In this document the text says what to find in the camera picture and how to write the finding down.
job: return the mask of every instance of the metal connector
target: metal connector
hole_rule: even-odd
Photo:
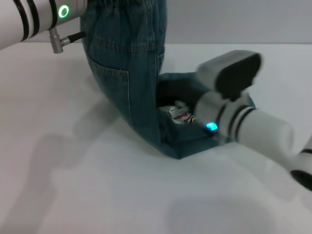
[[[87,36],[85,32],[79,32],[79,33],[75,33],[73,35],[69,35],[68,37],[65,37],[63,39],[60,39],[58,31],[56,28],[52,28],[51,30],[49,30],[49,33],[50,33],[50,40],[51,40],[53,52],[55,54],[62,53],[63,47],[65,45],[69,45],[69,44],[75,42],[76,40],[79,40],[79,39]]]

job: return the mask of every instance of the stitching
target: stitching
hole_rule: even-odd
[[[155,43],[142,43],[139,45],[125,45],[125,44],[116,43],[111,40],[105,40],[100,37],[95,37],[94,42],[97,43],[98,45],[101,45],[109,49],[115,49],[115,50],[125,51],[125,52],[138,53],[138,52],[147,52],[147,51],[156,50]]]
[[[98,67],[102,71],[104,75],[109,75],[109,76],[116,76],[120,78],[128,78],[129,77],[129,72],[128,71],[123,71],[123,70],[117,70],[117,69],[112,69],[112,68],[107,68],[100,66],[96,62],[94,62],[94,65]]]

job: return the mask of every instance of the green led ring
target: green led ring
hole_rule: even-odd
[[[68,15],[68,13],[69,13],[69,7],[66,6],[66,5],[61,6],[61,7],[59,8],[59,10],[58,10],[58,16],[59,16],[60,18],[65,18],[65,17]]]

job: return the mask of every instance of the blue led light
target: blue led light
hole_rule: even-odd
[[[213,123],[213,122],[207,123],[206,126],[207,126],[207,128],[208,128],[210,131],[215,131],[215,130],[218,129],[218,126],[217,126],[215,123]]]

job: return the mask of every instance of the black stripe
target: black stripe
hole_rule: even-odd
[[[312,154],[312,149],[304,149],[302,153]]]
[[[230,122],[230,125],[228,127],[228,137],[231,138],[231,135],[232,135],[232,128],[233,128],[233,124],[234,124],[234,121],[236,119],[236,117],[238,116],[238,114],[244,110],[245,108],[247,108],[249,106],[247,105],[242,105],[240,107],[238,107],[238,109],[234,112],[234,115],[232,116],[232,119],[231,119],[231,122]]]
[[[235,131],[235,140],[238,141],[238,133],[239,133],[239,129],[240,126],[242,125],[244,119],[247,117],[247,115],[249,115],[252,111],[256,110],[255,108],[250,108],[248,111],[246,111],[242,117],[240,118],[237,127],[236,127],[236,131]]]
[[[215,120],[215,123],[217,124],[217,126],[219,126],[219,123],[220,123],[220,119],[221,119],[221,117],[222,117],[222,115],[223,115],[223,112],[225,111],[225,108],[226,108],[226,103],[221,107],[221,109],[220,109],[220,111],[219,111],[219,114],[218,114],[218,116],[217,116],[217,118],[216,118],[216,120]]]
[[[40,28],[39,14],[38,14],[38,10],[37,10],[36,5],[35,5],[33,0],[27,0],[27,3],[29,5],[31,14],[33,16],[34,32],[33,32],[31,37],[34,37],[35,35],[38,34],[39,28]]]
[[[294,170],[291,171],[292,177],[303,187],[312,191],[312,175],[301,171],[301,170]]]
[[[25,12],[25,9],[23,7],[23,5],[21,4],[20,0],[13,0],[13,2],[15,3],[17,9],[19,10],[19,14],[21,17],[21,20],[23,22],[23,27],[24,27],[24,36],[23,36],[23,40],[26,40],[28,38],[29,35],[29,23],[28,23],[28,19],[27,19],[27,15]]]
[[[50,5],[52,9],[52,24],[49,30],[54,28],[56,24],[58,23],[58,9],[57,9],[57,4],[55,3],[55,0],[50,0]]]

